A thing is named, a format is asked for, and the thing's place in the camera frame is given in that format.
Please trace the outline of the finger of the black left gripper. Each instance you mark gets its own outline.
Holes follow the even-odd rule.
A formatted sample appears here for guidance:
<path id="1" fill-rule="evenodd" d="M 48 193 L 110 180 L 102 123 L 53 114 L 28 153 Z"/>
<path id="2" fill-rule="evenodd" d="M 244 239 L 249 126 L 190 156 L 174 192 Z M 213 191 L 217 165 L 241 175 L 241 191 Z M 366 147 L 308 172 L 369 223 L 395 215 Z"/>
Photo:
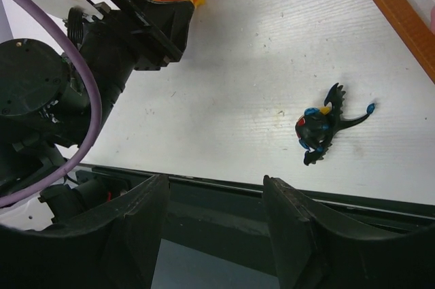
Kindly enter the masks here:
<path id="1" fill-rule="evenodd" d="M 115 26 L 137 57 L 137 71 L 158 71 L 181 60 L 187 46 L 191 1 L 111 0 Z"/>

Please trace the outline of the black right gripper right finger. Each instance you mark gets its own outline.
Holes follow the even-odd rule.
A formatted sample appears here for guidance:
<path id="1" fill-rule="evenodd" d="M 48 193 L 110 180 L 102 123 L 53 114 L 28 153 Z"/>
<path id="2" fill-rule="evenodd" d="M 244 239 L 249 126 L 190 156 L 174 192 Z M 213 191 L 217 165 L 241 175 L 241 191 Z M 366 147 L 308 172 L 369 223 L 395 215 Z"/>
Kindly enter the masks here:
<path id="1" fill-rule="evenodd" d="M 433 288 L 434 227 L 400 234 L 345 217 L 266 214 L 281 288 Z"/>

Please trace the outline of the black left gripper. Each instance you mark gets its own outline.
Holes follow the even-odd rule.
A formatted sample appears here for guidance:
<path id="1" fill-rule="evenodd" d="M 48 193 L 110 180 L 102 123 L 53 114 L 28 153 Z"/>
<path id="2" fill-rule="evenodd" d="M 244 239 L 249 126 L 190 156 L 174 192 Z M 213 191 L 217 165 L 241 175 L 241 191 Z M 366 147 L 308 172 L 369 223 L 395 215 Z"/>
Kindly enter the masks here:
<path id="1" fill-rule="evenodd" d="M 69 14 L 69 38 L 97 83 L 107 118 L 136 62 L 106 13 L 87 22 Z M 90 124 L 90 99 L 76 68 L 36 39 L 1 44 L 1 192 L 27 188 L 65 164 L 59 146 L 81 145 Z"/>

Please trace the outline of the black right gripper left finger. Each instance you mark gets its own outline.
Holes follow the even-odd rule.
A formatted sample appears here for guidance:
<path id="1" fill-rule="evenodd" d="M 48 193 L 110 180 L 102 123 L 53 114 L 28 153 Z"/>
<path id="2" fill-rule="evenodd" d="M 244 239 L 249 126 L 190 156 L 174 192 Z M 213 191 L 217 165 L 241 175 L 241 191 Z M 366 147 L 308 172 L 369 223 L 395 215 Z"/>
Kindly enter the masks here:
<path id="1" fill-rule="evenodd" d="M 154 175 L 43 231 L 1 227 L 2 288 L 150 288 L 169 203 Z"/>

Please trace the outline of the black dragon toy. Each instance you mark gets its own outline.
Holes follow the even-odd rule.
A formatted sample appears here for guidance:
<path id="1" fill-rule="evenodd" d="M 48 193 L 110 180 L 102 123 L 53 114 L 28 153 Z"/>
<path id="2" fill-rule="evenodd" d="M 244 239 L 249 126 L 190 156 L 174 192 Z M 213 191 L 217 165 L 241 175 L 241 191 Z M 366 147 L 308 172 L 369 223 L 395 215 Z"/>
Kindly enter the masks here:
<path id="1" fill-rule="evenodd" d="M 297 120 L 295 132 L 299 144 L 305 149 L 304 165 L 314 165 L 323 160 L 338 132 L 363 123 L 375 111 L 376 104 L 371 103 L 363 116 L 343 118 L 345 94 L 342 84 L 334 84 L 328 91 L 323 106 L 307 108 Z"/>

